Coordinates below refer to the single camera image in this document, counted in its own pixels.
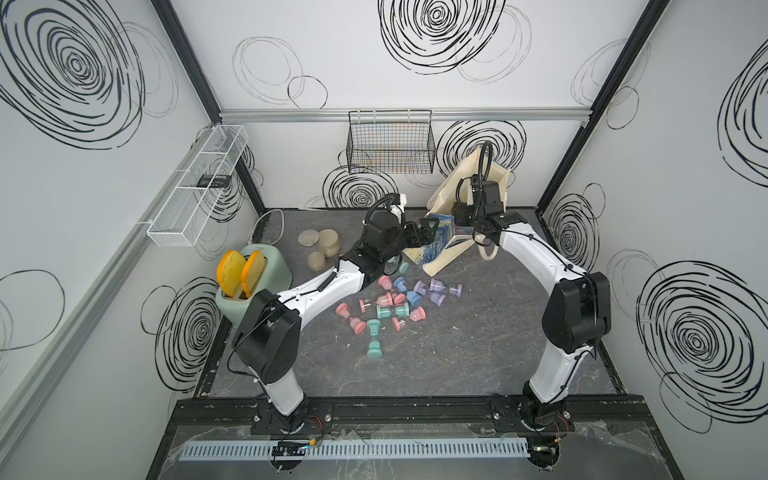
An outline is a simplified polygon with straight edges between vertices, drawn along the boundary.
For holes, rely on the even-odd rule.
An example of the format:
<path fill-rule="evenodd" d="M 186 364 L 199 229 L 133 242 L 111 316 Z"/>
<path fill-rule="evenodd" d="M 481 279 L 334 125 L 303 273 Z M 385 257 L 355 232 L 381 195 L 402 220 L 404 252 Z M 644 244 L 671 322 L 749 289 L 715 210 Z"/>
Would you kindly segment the canvas bag with starry print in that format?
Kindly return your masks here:
<path fill-rule="evenodd" d="M 505 209 L 510 172 L 495 161 L 491 144 L 483 143 L 461 160 L 428 201 L 427 220 L 438 221 L 434 241 L 408 248 L 404 255 L 434 276 L 484 239 L 474 223 L 493 207 Z"/>

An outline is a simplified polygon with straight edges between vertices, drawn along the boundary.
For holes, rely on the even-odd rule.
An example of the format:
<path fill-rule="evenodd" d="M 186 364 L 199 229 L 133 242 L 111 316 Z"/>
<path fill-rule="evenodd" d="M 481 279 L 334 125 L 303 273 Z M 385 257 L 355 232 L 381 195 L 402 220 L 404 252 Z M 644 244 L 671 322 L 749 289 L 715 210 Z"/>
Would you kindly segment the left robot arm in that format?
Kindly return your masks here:
<path fill-rule="evenodd" d="M 235 332 L 232 352 L 244 364 L 244 373 L 260 384 L 274 411 L 288 419 L 305 403 L 293 371 L 303 327 L 378 281 L 391 258 L 407 248 L 432 244 L 438 226 L 434 217 L 406 221 L 397 206 L 371 210 L 360 238 L 333 269 L 293 289 L 255 294 Z"/>

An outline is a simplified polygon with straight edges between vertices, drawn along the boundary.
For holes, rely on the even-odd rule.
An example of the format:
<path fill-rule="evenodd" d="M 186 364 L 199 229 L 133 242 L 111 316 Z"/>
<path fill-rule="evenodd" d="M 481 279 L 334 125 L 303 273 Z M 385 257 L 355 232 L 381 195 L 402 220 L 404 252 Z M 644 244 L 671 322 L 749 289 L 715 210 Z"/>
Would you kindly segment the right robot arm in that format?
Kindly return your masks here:
<path fill-rule="evenodd" d="M 513 255 L 549 294 L 542 318 L 547 343 L 520 405 L 524 424 L 542 430 L 564 413 L 579 367 L 610 332 L 609 280 L 572 263 L 522 217 L 508 213 L 497 183 L 478 174 L 459 181 L 452 215 L 458 225 Z"/>

